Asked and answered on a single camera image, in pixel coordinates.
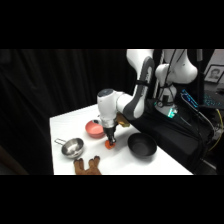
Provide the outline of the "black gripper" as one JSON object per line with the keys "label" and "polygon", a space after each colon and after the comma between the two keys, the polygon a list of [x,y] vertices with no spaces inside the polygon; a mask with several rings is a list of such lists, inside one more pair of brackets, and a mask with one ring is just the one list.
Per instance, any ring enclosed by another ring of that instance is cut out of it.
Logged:
{"label": "black gripper", "polygon": [[108,144],[110,144],[110,135],[112,135],[112,136],[111,136],[111,144],[115,144],[115,143],[116,143],[116,139],[115,139],[115,137],[114,137],[114,133],[115,133],[115,131],[116,131],[116,125],[113,126],[113,127],[109,127],[109,128],[107,128],[107,127],[103,127],[103,131],[104,131],[104,133],[107,135],[107,140],[106,140],[106,142],[107,142]]}

